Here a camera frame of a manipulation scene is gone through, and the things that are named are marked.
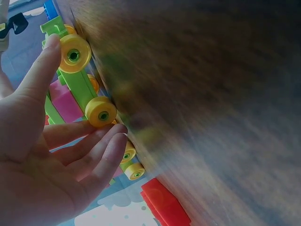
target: wooden table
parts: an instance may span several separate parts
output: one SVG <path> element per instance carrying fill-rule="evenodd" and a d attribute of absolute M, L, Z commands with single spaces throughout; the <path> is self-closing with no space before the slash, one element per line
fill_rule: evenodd
<path fill-rule="evenodd" d="M 57 0 L 193 226 L 301 225 L 297 1 Z"/>

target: red toy block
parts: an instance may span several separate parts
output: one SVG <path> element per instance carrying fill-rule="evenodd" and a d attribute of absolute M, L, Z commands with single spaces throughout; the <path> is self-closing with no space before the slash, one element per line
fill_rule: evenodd
<path fill-rule="evenodd" d="M 67 85 L 62 86 L 60 81 L 56 80 L 50 85 L 49 92 L 53 106 L 66 123 L 84 116 Z"/>
<path fill-rule="evenodd" d="M 122 169 L 118 166 L 117 167 L 117 170 L 115 171 L 114 175 L 113 175 L 113 178 L 116 178 L 118 177 L 119 175 L 123 174 L 123 171 Z"/>
<path fill-rule="evenodd" d="M 140 193 L 162 226 L 189 226 L 190 218 L 183 207 L 156 178 L 141 186 Z"/>
<path fill-rule="evenodd" d="M 45 126 L 49 125 L 48 119 L 49 119 L 49 116 L 46 115 L 46 117 L 45 117 L 45 124 L 44 124 Z"/>

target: building block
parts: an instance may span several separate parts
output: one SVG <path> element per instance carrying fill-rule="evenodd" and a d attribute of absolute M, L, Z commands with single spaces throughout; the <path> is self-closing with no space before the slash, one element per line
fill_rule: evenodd
<path fill-rule="evenodd" d="M 49 93 L 51 102 L 66 123 L 84 115 L 67 85 L 62 86 L 60 81 L 56 80 L 50 84 Z"/>
<path fill-rule="evenodd" d="M 60 76 L 61 82 L 64 79 L 82 112 L 85 112 L 89 101 L 97 97 L 85 70 L 72 74 L 60 71 Z"/>
<path fill-rule="evenodd" d="M 118 176 L 120 176 L 121 174 L 123 174 L 123 171 L 122 169 L 118 166 L 117 167 L 117 170 L 115 171 L 114 175 L 113 175 L 113 178 L 116 178 Z"/>
<path fill-rule="evenodd" d="M 44 3 L 44 9 L 48 20 L 52 20 L 58 16 L 52 0 L 48 0 Z"/>
<path fill-rule="evenodd" d="M 45 124 L 44 124 L 45 126 L 49 125 L 48 119 L 49 119 L 49 116 L 46 115 L 46 117 L 45 117 Z"/>
<path fill-rule="evenodd" d="M 65 123 L 65 121 L 63 120 L 63 118 L 61 117 L 59 112 L 57 112 L 56 108 L 53 106 L 53 104 L 50 100 L 49 94 L 47 94 L 46 100 L 45 100 L 45 112 L 46 112 L 46 115 L 49 116 L 48 122 L 50 125 Z"/>
<path fill-rule="evenodd" d="M 109 182 L 109 185 L 113 185 L 115 183 L 116 183 L 116 181 L 114 179 L 111 179 L 110 182 Z"/>
<path fill-rule="evenodd" d="M 60 38 L 62 38 L 69 34 L 67 29 L 65 28 L 61 16 L 57 16 L 47 23 L 41 25 L 40 29 L 43 33 L 46 33 L 46 36 L 49 36 L 51 34 L 58 34 Z"/>
<path fill-rule="evenodd" d="M 183 207 L 156 178 L 141 186 L 140 193 L 162 226 L 189 226 L 190 218 Z"/>

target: toy wheel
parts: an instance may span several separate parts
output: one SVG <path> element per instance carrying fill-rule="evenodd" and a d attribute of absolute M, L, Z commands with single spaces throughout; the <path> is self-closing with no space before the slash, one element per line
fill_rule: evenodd
<path fill-rule="evenodd" d="M 145 173 L 145 169 L 141 163 L 134 163 L 127 167 L 124 173 L 129 180 L 137 180 Z"/>
<path fill-rule="evenodd" d="M 87 41 L 77 34 L 68 34 L 61 38 L 62 60 L 60 70 L 76 73 L 83 70 L 91 59 L 91 48 Z"/>
<path fill-rule="evenodd" d="M 98 93 L 99 92 L 99 84 L 98 84 L 96 78 L 91 74 L 88 74 L 88 77 L 90 79 L 90 82 L 93 86 L 93 89 L 94 89 L 95 93 Z"/>
<path fill-rule="evenodd" d="M 132 160 L 136 155 L 136 149 L 130 141 L 127 142 L 126 151 L 124 152 L 123 159 L 120 164 L 127 163 Z"/>
<path fill-rule="evenodd" d="M 77 34 L 76 30 L 71 25 L 65 24 L 65 28 L 66 28 L 68 34 Z"/>
<path fill-rule="evenodd" d="M 107 97 L 95 97 L 87 104 L 85 115 L 92 126 L 99 128 L 114 121 L 117 110 Z"/>

